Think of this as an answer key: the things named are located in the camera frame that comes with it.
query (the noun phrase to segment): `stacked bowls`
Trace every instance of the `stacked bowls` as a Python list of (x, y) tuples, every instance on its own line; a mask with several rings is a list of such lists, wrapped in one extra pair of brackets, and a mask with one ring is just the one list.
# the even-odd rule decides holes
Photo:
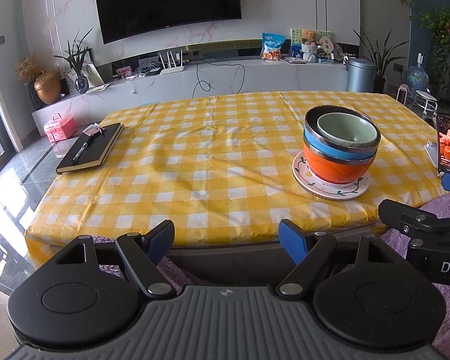
[(369, 118), (349, 108), (321, 105), (305, 115), (303, 151), (308, 167), (331, 184), (347, 186), (363, 176), (381, 139)]

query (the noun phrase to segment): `phone screen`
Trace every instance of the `phone screen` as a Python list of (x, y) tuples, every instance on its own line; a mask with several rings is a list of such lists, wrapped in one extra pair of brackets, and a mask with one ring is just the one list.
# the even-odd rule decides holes
[(450, 119), (437, 115), (438, 131), (438, 171), (450, 172)]

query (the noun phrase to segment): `water bottle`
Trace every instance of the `water bottle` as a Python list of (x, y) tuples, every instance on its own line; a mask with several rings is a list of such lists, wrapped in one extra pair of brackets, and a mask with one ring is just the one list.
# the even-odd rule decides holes
[(410, 91), (408, 92), (408, 97), (414, 99), (416, 96), (416, 91), (427, 91), (428, 84), (430, 82), (428, 74), (422, 67), (423, 55), (418, 54), (418, 64), (412, 66), (408, 69), (406, 76), (406, 84), (408, 85)]

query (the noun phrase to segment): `vase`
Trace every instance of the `vase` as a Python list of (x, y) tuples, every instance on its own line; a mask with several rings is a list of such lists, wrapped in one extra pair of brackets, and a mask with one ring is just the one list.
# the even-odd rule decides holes
[(385, 77), (375, 77), (373, 80), (373, 93), (383, 93), (385, 87)]
[(40, 100), (45, 104), (53, 104), (60, 98), (60, 74), (57, 71), (46, 71), (37, 77), (34, 88)]
[(45, 103), (40, 100), (40, 97), (38, 97), (37, 91), (35, 90), (35, 81), (28, 81), (28, 94), (30, 96), (31, 105), (36, 109), (39, 110), (42, 108)]
[(88, 83), (88, 79), (84, 74), (79, 74), (77, 76), (77, 79), (75, 80), (75, 88), (81, 95), (89, 90), (90, 84)]

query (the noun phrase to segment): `green bowl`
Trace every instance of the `green bowl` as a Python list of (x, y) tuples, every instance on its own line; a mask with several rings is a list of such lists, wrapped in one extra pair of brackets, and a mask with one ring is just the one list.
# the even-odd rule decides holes
[(377, 139), (377, 130), (361, 117), (332, 112), (317, 120), (317, 128), (328, 140), (343, 147), (366, 148)]

